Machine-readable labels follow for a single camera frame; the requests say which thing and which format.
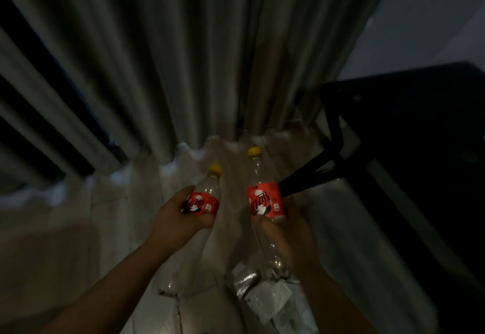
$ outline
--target person's left hand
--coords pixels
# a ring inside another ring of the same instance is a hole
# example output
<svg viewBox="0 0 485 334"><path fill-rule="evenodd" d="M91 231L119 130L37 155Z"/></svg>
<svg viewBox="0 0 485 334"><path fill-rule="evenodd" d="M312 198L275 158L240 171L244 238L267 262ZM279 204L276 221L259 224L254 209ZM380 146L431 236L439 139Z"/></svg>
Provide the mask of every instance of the person's left hand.
<svg viewBox="0 0 485 334"><path fill-rule="evenodd" d="M155 249L163 261L185 246L199 230L214 224L214 215L210 213L192 215L180 212L193 189L194 186L185 187L163 204L145 242L151 249Z"/></svg>

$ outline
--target tile floor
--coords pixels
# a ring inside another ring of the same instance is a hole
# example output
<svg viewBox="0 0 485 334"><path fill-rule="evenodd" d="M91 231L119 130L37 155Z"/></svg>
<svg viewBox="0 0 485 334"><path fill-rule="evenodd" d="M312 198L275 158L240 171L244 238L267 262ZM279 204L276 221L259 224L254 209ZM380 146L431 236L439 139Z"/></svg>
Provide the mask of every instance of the tile floor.
<svg viewBox="0 0 485 334"><path fill-rule="evenodd" d="M24 202L0 198L0 332L31 332L70 304L144 241L164 200L200 181L213 162L223 169L223 196L198 289L178 304L150 285L123 333L246 332L222 277L256 248L245 196L253 145L262 146L277 179L322 150L315 132L294 122L285 132L245 133L237 142L209 138L200 150L181 144L165 166L148 157L112 175L67 179ZM55 202L59 194L63 202ZM310 218L325 268L380 333L434 331L434 306L345 179L293 199Z"/></svg>

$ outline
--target gray curtain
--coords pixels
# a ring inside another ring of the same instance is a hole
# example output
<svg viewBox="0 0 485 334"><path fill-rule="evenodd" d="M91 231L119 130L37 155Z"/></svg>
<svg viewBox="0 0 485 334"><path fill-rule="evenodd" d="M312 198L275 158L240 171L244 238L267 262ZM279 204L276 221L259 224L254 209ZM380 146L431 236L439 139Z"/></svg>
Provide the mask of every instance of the gray curtain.
<svg viewBox="0 0 485 334"><path fill-rule="evenodd" d="M198 148L208 135L283 129L299 93L311 119L314 90L336 78L379 0L12 1L128 159L151 151L165 164L178 142ZM5 80L95 170L118 168L3 30L0 41ZM59 169L76 172L15 104L0 103L0 113ZM3 163L0 172L15 173Z"/></svg>

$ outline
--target bottle label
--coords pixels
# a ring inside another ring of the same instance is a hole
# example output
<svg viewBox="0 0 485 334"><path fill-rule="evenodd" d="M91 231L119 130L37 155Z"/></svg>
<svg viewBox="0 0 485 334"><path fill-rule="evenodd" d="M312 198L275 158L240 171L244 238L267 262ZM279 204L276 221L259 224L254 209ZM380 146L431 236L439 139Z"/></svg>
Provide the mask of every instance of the bottle label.
<svg viewBox="0 0 485 334"><path fill-rule="evenodd" d="M206 192L192 192L187 196L187 202L182 209L184 214L204 214L211 213L214 216L217 215L217 210L219 209L219 200L214 196Z"/></svg>
<svg viewBox="0 0 485 334"><path fill-rule="evenodd" d="M260 183L246 190L251 210L251 218L265 215L269 218L286 215L283 197L278 182Z"/></svg>

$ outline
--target empty bottle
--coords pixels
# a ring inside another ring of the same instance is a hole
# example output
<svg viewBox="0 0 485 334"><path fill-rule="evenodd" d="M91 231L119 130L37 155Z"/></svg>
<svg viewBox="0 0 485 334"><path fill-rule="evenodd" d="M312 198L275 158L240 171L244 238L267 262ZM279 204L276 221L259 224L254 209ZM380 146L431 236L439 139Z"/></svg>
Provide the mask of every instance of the empty bottle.
<svg viewBox="0 0 485 334"><path fill-rule="evenodd" d="M275 182L269 172L262 158L261 148L254 146L249 149L248 157L251 166L246 194L249 200L251 219L254 219L256 215L263 215L275 223L285 222L287 220L286 208L283 204L279 184ZM273 268L278 275L286 276L288 272L275 245L269 241L258 226L253 224L253 229L267 265Z"/></svg>
<svg viewBox="0 0 485 334"><path fill-rule="evenodd" d="M197 184L194 191L187 197L181 212L194 215L212 213L216 216L221 199L219 188L221 174L221 166L211 165L207 177ZM174 297L181 292L190 291L211 231L211 228L198 231L182 249L174 253L163 264L159 270L159 276L155 280L159 294Z"/></svg>

